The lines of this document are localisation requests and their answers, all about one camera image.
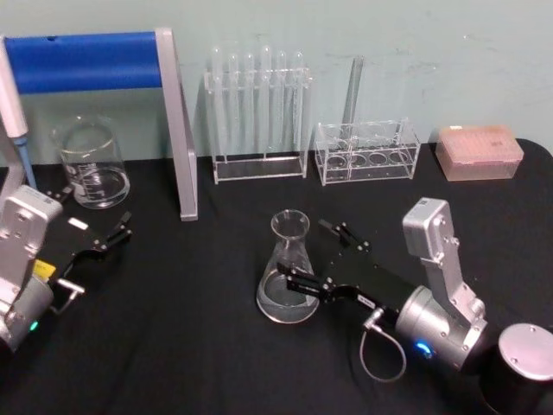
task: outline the glass beaker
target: glass beaker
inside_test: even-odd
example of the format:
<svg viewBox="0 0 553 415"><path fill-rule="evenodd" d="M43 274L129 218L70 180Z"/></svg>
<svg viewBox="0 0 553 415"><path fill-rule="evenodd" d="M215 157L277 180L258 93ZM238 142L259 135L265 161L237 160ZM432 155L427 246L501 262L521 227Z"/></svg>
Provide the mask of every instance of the glass beaker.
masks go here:
<svg viewBox="0 0 553 415"><path fill-rule="evenodd" d="M56 127L57 146L75 200L90 209L117 205L130 190L110 119L77 116Z"/></svg>
<svg viewBox="0 0 553 415"><path fill-rule="evenodd" d="M257 288L257 305L273 322L302 322L317 310L319 300L288 290L286 276L278 271L277 263L313 273L305 249L309 218L299 210L287 209L273 216L270 227L277 243Z"/></svg>

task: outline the wall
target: wall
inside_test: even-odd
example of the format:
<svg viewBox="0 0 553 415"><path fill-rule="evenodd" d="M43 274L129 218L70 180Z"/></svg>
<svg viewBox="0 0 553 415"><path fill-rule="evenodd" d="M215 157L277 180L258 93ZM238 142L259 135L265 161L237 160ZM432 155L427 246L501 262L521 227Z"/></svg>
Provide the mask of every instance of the wall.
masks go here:
<svg viewBox="0 0 553 415"><path fill-rule="evenodd" d="M383 63L397 70L391 77L373 71L359 97L358 119L381 117L379 103L389 101L394 115L384 111L384 117L409 116L423 141L442 125L505 123L518 137L553 151L543 122L553 113L551 16L553 3L538 0L0 0L0 31L8 36L172 27L202 154L207 138L203 111L196 111L201 75L211 46L227 40L300 49L317 82L314 123L340 122L351 60L364 54L367 75ZM24 102L35 163L55 161L45 136L61 115L87 108L122 119L125 158L163 154L159 92ZM106 102L107 108L100 104Z"/></svg>

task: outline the black table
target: black table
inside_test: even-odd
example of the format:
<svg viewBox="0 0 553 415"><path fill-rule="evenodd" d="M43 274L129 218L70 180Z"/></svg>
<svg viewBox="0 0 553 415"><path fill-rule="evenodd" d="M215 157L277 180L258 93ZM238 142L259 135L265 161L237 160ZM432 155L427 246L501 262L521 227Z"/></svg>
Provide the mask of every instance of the black table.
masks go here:
<svg viewBox="0 0 553 415"><path fill-rule="evenodd" d="M346 220L373 243L376 260L425 283L406 250L401 221L421 196L449 201L466 281L498 324L553 327L553 158L521 141L524 161L506 181L449 183L428 145L415 179L323 188L308 179L213 184L200 160L200 220L181 223L170 161L128 163L130 197L121 206L66 212L107 231L128 208L134 236L103 263L72 278L87 295L60 319L45 317L0 368L0 413L16 414L476 414L490 413L477 381L408 350L397 383L369 380L359 365L355 304L320 307L295 326L270 322L255 290L274 239L271 216L285 208ZM41 189L64 183L59 166L37 168ZM312 226L316 271L336 247ZM367 360L397 364L371 345ZM553 413L549 396L537 413Z"/></svg>

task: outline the pink pipette tip box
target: pink pipette tip box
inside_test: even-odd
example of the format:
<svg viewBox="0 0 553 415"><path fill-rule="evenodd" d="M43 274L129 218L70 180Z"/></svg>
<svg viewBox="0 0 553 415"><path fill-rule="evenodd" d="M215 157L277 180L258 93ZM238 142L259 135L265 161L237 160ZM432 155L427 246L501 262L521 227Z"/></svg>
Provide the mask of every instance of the pink pipette tip box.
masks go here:
<svg viewBox="0 0 553 415"><path fill-rule="evenodd" d="M443 128L435 154L450 182L511 179L524 156L504 125Z"/></svg>

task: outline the erlenmeyer flask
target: erlenmeyer flask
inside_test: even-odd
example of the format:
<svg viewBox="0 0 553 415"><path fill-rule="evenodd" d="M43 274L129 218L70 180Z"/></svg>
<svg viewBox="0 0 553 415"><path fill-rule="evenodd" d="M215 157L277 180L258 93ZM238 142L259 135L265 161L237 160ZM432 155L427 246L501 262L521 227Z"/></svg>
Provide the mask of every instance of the erlenmeyer flask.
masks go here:
<svg viewBox="0 0 553 415"><path fill-rule="evenodd" d="M287 209L273 216L270 227L277 243L257 288L257 305L273 322L302 322L315 312L319 300L288 290L286 276L278 271L277 263L294 265L313 273L305 249L309 218L299 210Z"/></svg>

